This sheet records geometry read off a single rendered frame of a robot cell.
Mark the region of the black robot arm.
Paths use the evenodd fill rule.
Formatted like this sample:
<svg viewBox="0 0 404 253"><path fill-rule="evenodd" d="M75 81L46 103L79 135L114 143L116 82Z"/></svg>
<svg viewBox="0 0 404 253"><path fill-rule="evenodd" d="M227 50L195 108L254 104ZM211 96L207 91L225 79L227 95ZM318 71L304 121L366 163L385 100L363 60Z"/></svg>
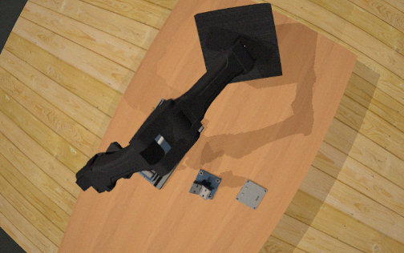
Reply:
<svg viewBox="0 0 404 253"><path fill-rule="evenodd" d="M115 153L100 152L88 160L85 169L76 173L75 183L83 191L93 187L98 193L110 192L117 180L139 171L154 170L159 177L170 173L199 139L201 121L219 93L236 76L249 73L255 62L270 64L275 48L271 42L214 26L209 28L205 47L220 52L208 71L184 96L170 98L155 108L130 145ZM159 134L172 147L167 154L155 141Z"/></svg>

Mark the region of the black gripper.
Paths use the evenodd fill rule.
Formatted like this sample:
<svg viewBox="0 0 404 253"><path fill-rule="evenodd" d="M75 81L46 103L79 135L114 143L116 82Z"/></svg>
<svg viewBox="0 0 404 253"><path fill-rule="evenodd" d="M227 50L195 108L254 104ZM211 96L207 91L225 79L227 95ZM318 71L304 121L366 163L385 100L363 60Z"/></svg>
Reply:
<svg viewBox="0 0 404 253"><path fill-rule="evenodd" d="M119 151L120 149L123 149L117 142L113 142L110 144L110 146L107 148L106 152L112 152L115 153L116 151ZM133 174L132 174L133 175ZM123 177L124 179L130 179L132 175L128 175Z"/></svg>

